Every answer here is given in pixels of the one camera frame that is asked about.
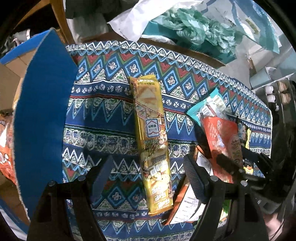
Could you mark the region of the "teal cardboard box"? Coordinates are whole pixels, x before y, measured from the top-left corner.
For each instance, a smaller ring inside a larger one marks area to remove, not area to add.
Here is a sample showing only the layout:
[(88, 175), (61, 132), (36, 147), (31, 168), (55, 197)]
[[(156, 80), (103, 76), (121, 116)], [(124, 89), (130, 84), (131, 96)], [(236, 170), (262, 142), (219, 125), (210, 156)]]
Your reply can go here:
[(221, 53), (217, 46), (212, 45), (207, 40), (205, 40), (201, 45), (195, 45), (186, 39), (182, 39), (176, 33), (176, 31), (171, 30), (167, 27), (161, 26), (158, 23), (149, 22), (146, 26), (142, 36), (163, 36), (170, 39), (175, 44), (180, 47), (184, 47), (196, 52), (204, 53), (212, 58), (221, 61), (223, 64), (228, 64), (236, 59), (236, 55), (233, 53)]

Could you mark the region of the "white shelf with cups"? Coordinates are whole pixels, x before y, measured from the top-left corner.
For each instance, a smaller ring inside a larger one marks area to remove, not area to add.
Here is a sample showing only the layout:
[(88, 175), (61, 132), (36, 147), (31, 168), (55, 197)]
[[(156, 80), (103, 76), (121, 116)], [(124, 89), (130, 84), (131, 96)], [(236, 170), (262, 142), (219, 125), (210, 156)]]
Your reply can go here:
[(295, 72), (283, 75), (264, 67), (250, 78), (252, 91), (266, 104), (273, 105), (284, 123), (295, 122)]

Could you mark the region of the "blue patterned tablecloth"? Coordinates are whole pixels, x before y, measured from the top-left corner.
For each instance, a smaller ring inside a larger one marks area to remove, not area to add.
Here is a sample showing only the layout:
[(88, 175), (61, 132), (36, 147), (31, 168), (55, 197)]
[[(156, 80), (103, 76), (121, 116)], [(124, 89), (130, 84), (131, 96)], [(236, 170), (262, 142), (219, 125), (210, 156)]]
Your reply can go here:
[(104, 157), (114, 164), (91, 206), (107, 240), (189, 240), (190, 222), (166, 224), (169, 213), (151, 216), (142, 171), (140, 138), (166, 148), (173, 196), (185, 178), (184, 156), (205, 141), (188, 110), (218, 90), (230, 120), (250, 128), (253, 152), (271, 154), (271, 111), (248, 87), (193, 57), (150, 44), (101, 41), (67, 46), (77, 65), (63, 133), (65, 183), (86, 175)]

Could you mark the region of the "orange chip bag in box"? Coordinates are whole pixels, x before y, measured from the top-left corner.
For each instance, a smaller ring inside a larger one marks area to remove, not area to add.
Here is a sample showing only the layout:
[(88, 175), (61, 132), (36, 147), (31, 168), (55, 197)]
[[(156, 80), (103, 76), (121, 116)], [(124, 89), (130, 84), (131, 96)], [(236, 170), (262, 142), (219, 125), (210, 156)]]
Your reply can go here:
[(1, 173), (14, 184), (16, 174), (13, 159), (13, 113), (1, 110)]

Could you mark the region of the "wooden louvered cabinet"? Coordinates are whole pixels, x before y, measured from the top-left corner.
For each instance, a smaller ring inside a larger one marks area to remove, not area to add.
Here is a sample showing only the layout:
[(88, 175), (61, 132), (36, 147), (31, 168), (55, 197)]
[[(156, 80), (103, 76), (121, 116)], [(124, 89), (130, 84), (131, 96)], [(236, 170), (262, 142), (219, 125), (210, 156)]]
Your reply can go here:
[(54, 28), (65, 44), (74, 44), (74, 38), (67, 24), (63, 1), (37, 1), (17, 22), (13, 33), (29, 31), (33, 36)]

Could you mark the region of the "green crumpled plastic bag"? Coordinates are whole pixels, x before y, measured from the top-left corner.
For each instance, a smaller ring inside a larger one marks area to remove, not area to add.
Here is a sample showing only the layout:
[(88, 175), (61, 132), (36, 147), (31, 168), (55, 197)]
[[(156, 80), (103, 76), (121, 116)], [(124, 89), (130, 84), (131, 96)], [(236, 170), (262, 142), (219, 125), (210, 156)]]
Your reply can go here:
[(223, 54), (235, 53), (242, 41), (242, 34), (234, 27), (210, 19), (194, 8), (169, 9), (152, 20), (176, 32), (182, 40), (200, 46), (205, 41)]

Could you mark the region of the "red snack bag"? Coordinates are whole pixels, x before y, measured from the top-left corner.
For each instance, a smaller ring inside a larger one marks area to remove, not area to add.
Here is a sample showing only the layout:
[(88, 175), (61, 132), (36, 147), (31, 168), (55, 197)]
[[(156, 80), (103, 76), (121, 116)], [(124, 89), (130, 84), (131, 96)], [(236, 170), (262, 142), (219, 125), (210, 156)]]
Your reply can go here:
[(243, 167), (243, 154), (237, 124), (219, 117), (205, 117), (202, 123), (211, 151), (210, 162), (214, 175), (226, 183), (233, 183), (231, 174), (218, 164), (218, 155), (223, 154), (229, 159), (226, 164)]

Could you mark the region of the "orange white chip bag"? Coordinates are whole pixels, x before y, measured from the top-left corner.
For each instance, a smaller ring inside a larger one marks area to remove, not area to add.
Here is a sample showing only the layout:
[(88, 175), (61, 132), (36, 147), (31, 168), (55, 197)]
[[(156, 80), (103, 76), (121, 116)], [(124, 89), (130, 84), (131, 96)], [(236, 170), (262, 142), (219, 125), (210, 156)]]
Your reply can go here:
[[(212, 165), (205, 157), (205, 153), (200, 146), (196, 146), (193, 159), (200, 167), (205, 168), (210, 176), (213, 175)], [(204, 209), (205, 204), (196, 198), (189, 179), (186, 177), (164, 225), (198, 221)]]

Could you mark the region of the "black yellow small snack packet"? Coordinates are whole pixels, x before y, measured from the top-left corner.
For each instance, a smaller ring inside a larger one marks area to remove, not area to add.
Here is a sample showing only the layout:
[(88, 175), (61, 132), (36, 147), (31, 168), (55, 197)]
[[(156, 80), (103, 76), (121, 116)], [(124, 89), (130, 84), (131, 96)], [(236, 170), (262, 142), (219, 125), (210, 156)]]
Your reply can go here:
[[(237, 126), (238, 126), (238, 137), (240, 139), (240, 144), (241, 146), (249, 150), (251, 130), (246, 124), (244, 124), (240, 120), (237, 120)], [(254, 173), (253, 164), (246, 158), (243, 159), (243, 169), (247, 174), (253, 175)]]

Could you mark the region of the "teal silver snack pouch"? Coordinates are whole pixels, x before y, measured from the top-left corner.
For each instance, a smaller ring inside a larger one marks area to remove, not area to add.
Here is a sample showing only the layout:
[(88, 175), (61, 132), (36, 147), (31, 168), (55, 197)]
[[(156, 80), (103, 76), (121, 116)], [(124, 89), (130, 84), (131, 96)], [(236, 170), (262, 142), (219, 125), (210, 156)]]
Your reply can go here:
[(187, 111), (187, 115), (203, 128), (205, 117), (228, 119), (226, 104), (222, 99), (219, 88), (215, 88), (203, 101), (198, 102)]

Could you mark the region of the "blue white plastic bag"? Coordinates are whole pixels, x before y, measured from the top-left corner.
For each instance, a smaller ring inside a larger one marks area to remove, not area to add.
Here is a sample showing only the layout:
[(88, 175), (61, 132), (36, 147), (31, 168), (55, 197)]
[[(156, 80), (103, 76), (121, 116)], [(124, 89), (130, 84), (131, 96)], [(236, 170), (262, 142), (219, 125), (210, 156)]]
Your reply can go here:
[(200, 7), (201, 13), (208, 18), (236, 28), (266, 50), (280, 52), (281, 43), (271, 18), (254, 1), (202, 1)]

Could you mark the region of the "blue cardboard box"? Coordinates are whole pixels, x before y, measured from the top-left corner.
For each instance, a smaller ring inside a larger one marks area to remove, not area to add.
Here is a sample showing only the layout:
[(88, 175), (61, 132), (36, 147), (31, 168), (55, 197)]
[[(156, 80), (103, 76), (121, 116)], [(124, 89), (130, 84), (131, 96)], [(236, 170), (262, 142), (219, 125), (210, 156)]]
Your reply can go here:
[(1, 58), (4, 108), (14, 108), (13, 160), (28, 240), (73, 240), (62, 196), (62, 146), (78, 68), (54, 29)]

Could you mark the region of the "yellow long cracker packet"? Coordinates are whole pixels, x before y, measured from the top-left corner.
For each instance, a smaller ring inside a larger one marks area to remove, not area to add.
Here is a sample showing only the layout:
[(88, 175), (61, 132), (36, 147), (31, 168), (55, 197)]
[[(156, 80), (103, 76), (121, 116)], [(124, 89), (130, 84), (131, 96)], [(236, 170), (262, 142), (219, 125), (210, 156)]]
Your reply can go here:
[(161, 87), (155, 75), (130, 77), (135, 133), (150, 216), (173, 207), (169, 144)]

